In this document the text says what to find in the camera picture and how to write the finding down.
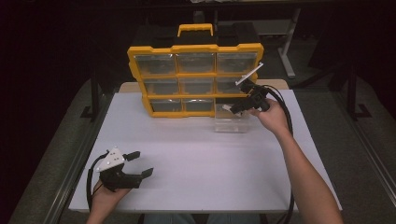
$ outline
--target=dark background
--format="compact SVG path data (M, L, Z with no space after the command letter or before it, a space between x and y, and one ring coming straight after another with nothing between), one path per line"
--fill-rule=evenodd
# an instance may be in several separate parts
M112 92L132 81L126 50L138 24L192 23L188 10L78 10L81 1L0 3L0 220L8 220L64 114L92 74ZM136 1L147 4L150 1ZM222 11L227 20L283 17L285 10ZM354 64L396 118L395 17L386 4L304 7L294 38L319 39L310 66Z

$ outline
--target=table top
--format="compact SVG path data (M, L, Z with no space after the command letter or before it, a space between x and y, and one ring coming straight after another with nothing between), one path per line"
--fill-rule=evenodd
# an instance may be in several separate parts
M281 93L291 113L295 139L334 193L293 91ZM136 92L115 94L69 209L88 212L87 170L114 146L122 153L141 151L139 159L125 162L124 173L140 174L154 167L153 175L119 203L119 211L265 213L288 209L290 182L281 148L256 118L249 118L247 133L216 133L213 118L151 118L141 104L141 93ZM94 173L93 183L98 176Z

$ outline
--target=metal leg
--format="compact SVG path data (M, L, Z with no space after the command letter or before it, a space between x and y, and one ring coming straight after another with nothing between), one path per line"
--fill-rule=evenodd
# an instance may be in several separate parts
M300 8L296 8L294 10L294 14L293 14L293 18L291 19L290 25L289 25L289 29L288 29L288 33L287 33L287 39L285 42L285 45L283 46L283 48L279 48L277 49L277 51L279 52L279 56L280 59L282 60L283 66L285 67L286 73L288 74L288 78L295 78L295 74L293 71L293 68L291 67L289 58L288 58L288 50L289 50L289 46L290 46L290 42L293 38L293 34L294 34L294 29L297 25L297 20L298 17L300 15Z

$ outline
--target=plastic drawer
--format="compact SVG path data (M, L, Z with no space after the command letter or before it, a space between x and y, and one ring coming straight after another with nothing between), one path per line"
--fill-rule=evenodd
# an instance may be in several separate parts
M177 78L155 78L143 80L148 94L178 94Z
M213 77L179 78L181 94L211 94L213 93Z
M217 133L247 133L249 113L241 117L223 109L225 104L215 104L215 132Z
M218 53L218 74L248 73L254 68L257 53Z
M175 57L173 54L135 55L140 75L173 75L176 73Z
M240 93L241 91L235 85L241 77L216 77L216 93Z
M149 100L153 112L179 112L181 111L180 99L152 99Z
M213 99L182 99L186 111L212 111Z
M215 53L179 53L176 54L179 73L210 73L215 71Z

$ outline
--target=gray floor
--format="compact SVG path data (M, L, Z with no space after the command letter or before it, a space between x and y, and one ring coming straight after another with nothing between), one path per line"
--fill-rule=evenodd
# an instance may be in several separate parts
M283 78L293 85L318 72L306 66L315 48L315 40L292 42L289 57L297 76L295 79L286 77L276 52L279 43L279 39L263 39L264 67L259 72L260 78ZM345 223L396 223L395 206L357 133L358 127L395 179L396 122L378 102L371 87L360 79L357 103L366 105L372 117L352 121L345 111L345 91L328 91L329 78L331 76L304 90L297 90L295 94L344 208ZM90 82L87 82L76 95L9 223L43 223L47 220L54 199L62 194L60 186L70 164L80 153L81 143L94 125L89 119L79 117L85 106L90 105L90 90ZM66 204L57 222L84 223L86 217L87 214L69 211ZM114 213L106 223L136 223L137 218L137 214ZM268 218L270 223L275 223L279 215L272 214ZM302 223L298 214L293 216L291 223Z

